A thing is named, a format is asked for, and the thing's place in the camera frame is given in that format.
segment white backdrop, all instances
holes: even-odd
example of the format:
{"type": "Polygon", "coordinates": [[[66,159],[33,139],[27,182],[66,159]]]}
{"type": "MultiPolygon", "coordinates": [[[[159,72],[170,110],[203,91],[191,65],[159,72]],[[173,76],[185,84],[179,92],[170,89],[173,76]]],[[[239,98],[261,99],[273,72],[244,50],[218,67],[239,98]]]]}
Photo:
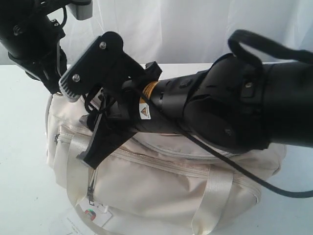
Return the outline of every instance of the white backdrop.
{"type": "MultiPolygon", "coordinates": [[[[248,29],[293,48],[313,50],[312,0],[94,0],[94,17],[69,15],[61,45],[69,64],[98,35],[116,31],[140,63],[210,63],[228,52],[236,29],[248,29]]],[[[62,21],[62,10],[51,18],[62,21]]],[[[268,62],[268,56],[261,57],[268,62]]],[[[0,46],[0,64],[8,64],[0,46]]]]}

